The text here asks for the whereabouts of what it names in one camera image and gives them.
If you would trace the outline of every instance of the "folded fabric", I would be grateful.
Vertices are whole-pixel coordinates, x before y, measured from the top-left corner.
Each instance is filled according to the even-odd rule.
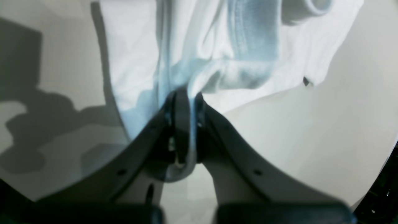
[[[190,98],[202,91],[223,113],[304,77],[318,85],[363,0],[336,0],[328,14],[297,26],[281,24],[281,0],[100,4],[113,94],[134,139],[180,87]]]

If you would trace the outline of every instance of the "white cloth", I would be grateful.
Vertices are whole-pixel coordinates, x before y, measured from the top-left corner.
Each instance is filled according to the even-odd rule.
[[[280,0],[100,3],[113,93],[134,139],[167,94],[188,84],[204,87],[222,113],[303,77],[321,83],[363,0],[336,0],[325,16],[294,27],[281,25]]]

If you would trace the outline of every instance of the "white towel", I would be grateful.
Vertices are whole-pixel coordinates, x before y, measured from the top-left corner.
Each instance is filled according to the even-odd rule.
[[[204,87],[206,102],[223,113],[303,77],[318,85],[363,0],[336,0],[298,26],[281,24],[280,0],[100,3],[113,93],[134,139],[181,86]]]

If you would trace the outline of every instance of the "white garment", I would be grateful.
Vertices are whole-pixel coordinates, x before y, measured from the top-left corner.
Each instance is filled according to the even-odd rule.
[[[205,86],[221,113],[303,77],[321,83],[363,0],[336,0],[325,16],[294,27],[281,25],[280,0],[100,3],[113,93],[134,139],[167,94],[188,83],[193,92]]]

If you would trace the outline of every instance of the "white table surface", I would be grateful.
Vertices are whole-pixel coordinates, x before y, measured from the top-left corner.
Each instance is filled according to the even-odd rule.
[[[90,3],[0,2],[0,27],[9,26],[7,21],[19,24],[22,27],[14,27],[32,36],[31,43],[41,49],[31,50],[24,59],[39,58],[38,68],[12,78],[17,83],[29,80],[28,88],[11,87],[28,97],[4,97],[10,87],[0,70],[0,178],[33,200],[92,173],[128,143],[111,109],[109,74],[101,66]],[[398,137],[397,22],[397,1],[365,0],[321,85],[302,85],[225,116],[275,166],[355,204],[376,179]],[[30,82],[31,76],[37,81]],[[42,109],[34,106],[36,101],[45,102]],[[31,131],[37,126],[41,131]],[[42,141],[27,138],[26,130]],[[36,147],[26,148],[24,141],[34,141]],[[26,156],[4,156],[16,143]],[[217,203],[206,169],[198,166],[188,179],[165,185],[161,205],[169,223],[209,223]]]

